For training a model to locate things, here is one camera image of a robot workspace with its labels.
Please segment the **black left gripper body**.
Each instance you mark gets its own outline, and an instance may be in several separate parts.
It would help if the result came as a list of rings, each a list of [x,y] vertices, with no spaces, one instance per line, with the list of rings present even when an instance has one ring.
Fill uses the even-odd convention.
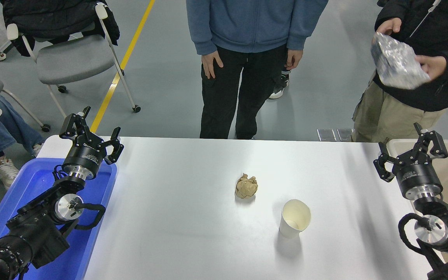
[[[69,175],[97,175],[106,156],[106,148],[101,142],[73,141],[64,163],[63,171]]]

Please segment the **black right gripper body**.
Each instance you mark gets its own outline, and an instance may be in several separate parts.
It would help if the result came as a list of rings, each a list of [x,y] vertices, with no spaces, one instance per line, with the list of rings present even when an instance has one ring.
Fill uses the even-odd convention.
[[[397,161],[392,169],[403,197],[433,197],[443,186],[431,163],[405,164]]]

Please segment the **person's left hand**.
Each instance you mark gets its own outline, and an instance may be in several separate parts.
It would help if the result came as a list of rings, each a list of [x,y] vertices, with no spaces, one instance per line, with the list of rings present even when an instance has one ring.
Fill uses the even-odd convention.
[[[297,68],[302,57],[303,57],[303,50],[288,49],[285,69],[293,70],[293,69]]]
[[[430,81],[441,76],[446,70],[447,61],[443,56],[417,55],[415,60],[421,65],[421,69],[428,74]]]

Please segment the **person's right hand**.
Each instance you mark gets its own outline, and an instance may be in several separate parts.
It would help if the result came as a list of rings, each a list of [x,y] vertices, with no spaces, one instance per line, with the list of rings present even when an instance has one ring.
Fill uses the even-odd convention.
[[[381,23],[376,29],[376,32],[390,36],[391,34],[400,32],[401,25],[402,20],[400,18],[394,17]]]
[[[207,79],[215,79],[216,78],[216,67],[223,68],[224,64],[222,59],[219,57],[219,52],[216,50],[210,54],[201,55],[201,64],[204,69],[204,73]]]

